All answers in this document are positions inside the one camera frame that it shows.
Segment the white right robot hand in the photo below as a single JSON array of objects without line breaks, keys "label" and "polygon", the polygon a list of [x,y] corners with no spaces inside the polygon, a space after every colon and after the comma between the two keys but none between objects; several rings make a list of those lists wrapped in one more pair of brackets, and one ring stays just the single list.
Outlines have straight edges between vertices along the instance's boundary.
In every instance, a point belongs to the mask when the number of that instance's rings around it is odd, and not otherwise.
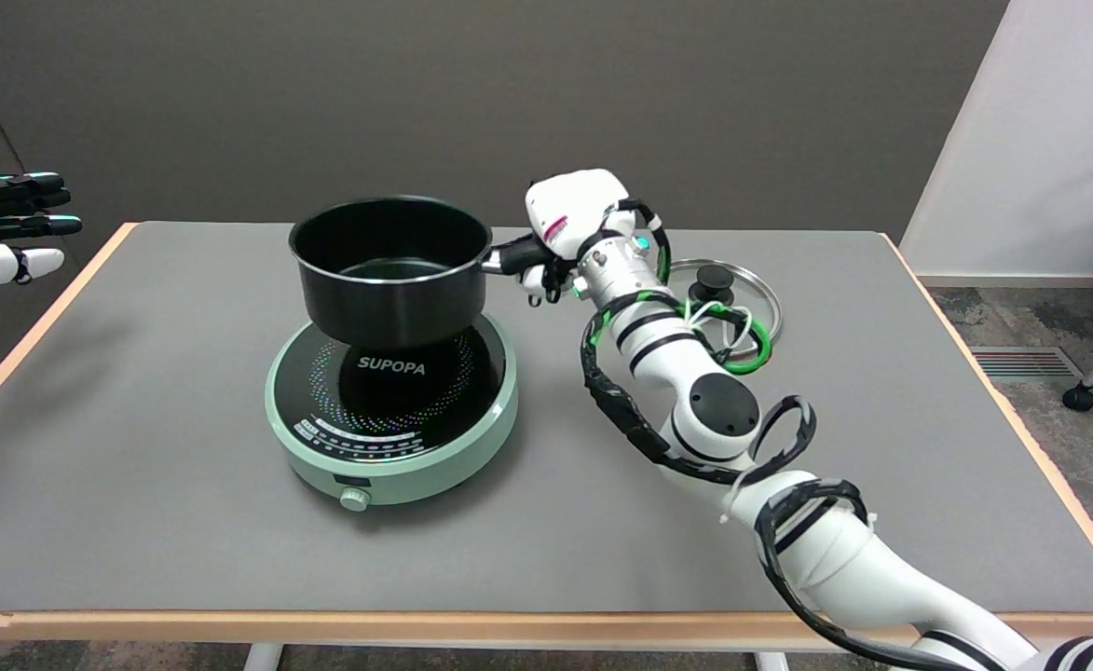
[{"label": "white right robot hand", "polygon": [[618,175],[602,167],[568,170],[528,188],[525,203],[533,239],[552,255],[551,262],[520,273],[522,289],[533,301],[556,297],[595,242],[635,233],[635,212],[618,210],[628,197]]}]

